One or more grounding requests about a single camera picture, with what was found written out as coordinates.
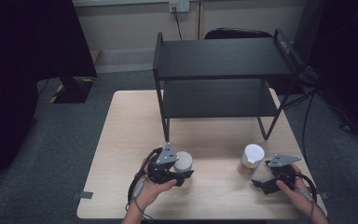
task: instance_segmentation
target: wall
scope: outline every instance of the wall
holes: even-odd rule
[[[167,2],[80,7],[76,12],[91,50],[153,48],[157,33],[179,40],[176,20]],[[304,0],[192,1],[178,14],[182,38],[202,39],[217,27],[263,30],[280,27],[293,39]]]

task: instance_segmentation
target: power cord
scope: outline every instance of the power cord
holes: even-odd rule
[[[180,32],[178,15],[176,14],[176,7],[173,7],[173,8],[172,8],[172,12],[173,12],[173,16],[175,17],[176,24],[178,25],[178,31],[179,31],[180,40],[182,40],[182,34],[181,34],[181,32]]]

